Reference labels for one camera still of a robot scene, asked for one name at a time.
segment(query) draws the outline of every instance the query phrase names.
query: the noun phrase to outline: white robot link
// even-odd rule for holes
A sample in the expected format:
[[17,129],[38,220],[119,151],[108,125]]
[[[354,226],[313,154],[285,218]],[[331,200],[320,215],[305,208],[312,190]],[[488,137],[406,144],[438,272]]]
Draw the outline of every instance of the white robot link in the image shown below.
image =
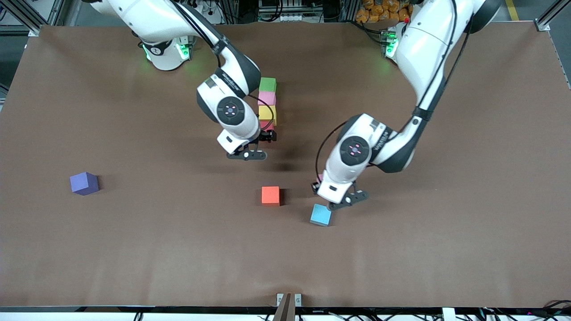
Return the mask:
[[[218,68],[196,92],[198,106],[222,126],[218,142],[230,159],[266,159],[258,141],[275,141],[273,130],[260,128],[252,108],[243,100],[260,86],[257,65],[234,47],[191,6],[173,0],[83,0],[98,12],[122,19],[141,42],[155,67],[173,70],[190,58],[189,36],[199,36],[218,59]],[[225,63],[220,65],[219,56]],[[254,150],[249,145],[255,144]]]
[[337,144],[325,163],[323,178],[318,175],[312,185],[315,193],[329,201],[330,210],[351,206],[369,197],[355,185],[367,167],[376,166],[387,173],[407,168],[447,84],[444,62],[451,48],[463,31],[474,33],[487,25],[501,5],[500,0],[411,2],[415,10],[410,23],[399,23],[382,37],[392,40],[385,48],[387,56],[392,56],[411,83],[416,93],[416,107],[400,131],[390,129],[367,114],[353,116],[341,125]]

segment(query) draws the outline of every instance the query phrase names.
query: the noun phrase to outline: brown tabletop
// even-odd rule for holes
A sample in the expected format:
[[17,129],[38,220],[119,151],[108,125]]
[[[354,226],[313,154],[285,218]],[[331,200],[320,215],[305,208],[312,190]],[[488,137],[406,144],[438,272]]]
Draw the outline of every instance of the brown tabletop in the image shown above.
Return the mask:
[[[371,199],[319,227],[309,216],[325,202],[309,184],[320,142],[359,113],[399,129],[412,88],[351,25],[220,30],[278,80],[279,141],[264,162],[226,159],[221,128],[196,105],[216,66],[202,41],[163,72],[127,28],[30,39],[0,114],[0,305],[263,306],[292,291],[307,306],[538,307],[571,296],[571,93],[548,33],[526,22],[474,34],[410,167],[369,168],[359,185]],[[103,190],[73,194],[82,171]],[[287,189],[287,204],[262,207],[264,185]]]

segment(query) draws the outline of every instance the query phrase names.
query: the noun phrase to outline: yellow floor line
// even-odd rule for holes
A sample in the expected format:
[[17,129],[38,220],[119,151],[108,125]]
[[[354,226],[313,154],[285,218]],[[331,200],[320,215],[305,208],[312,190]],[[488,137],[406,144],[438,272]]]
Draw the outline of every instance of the yellow floor line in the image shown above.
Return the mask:
[[508,6],[509,16],[512,21],[519,21],[520,17],[517,16],[516,7],[513,5],[513,0],[505,0],[505,4]]

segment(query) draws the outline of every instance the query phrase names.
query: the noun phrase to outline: pink cube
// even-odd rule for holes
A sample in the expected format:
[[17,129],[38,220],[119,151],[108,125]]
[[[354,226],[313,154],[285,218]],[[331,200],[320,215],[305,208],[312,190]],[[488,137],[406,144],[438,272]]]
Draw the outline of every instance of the pink cube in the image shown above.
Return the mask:
[[[264,101],[268,105],[275,105],[276,104],[276,93],[273,91],[260,91],[258,98],[261,101]],[[258,106],[264,106],[264,103],[258,101]]]
[[[264,127],[266,127],[266,125],[268,125],[270,121],[260,121],[260,128],[263,129]],[[268,128],[264,129],[264,130],[274,130],[274,122],[272,122]]]

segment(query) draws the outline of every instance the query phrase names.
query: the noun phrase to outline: blue cube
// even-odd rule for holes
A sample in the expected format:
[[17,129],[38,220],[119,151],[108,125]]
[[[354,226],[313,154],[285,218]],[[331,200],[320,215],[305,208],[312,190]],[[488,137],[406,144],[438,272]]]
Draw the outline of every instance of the blue cube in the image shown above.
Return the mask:
[[99,190],[97,176],[83,172],[70,177],[71,191],[79,195],[88,195]]
[[313,224],[321,226],[329,226],[329,220],[331,219],[331,211],[323,205],[315,204],[313,206],[313,212],[311,212],[311,219],[309,220]]

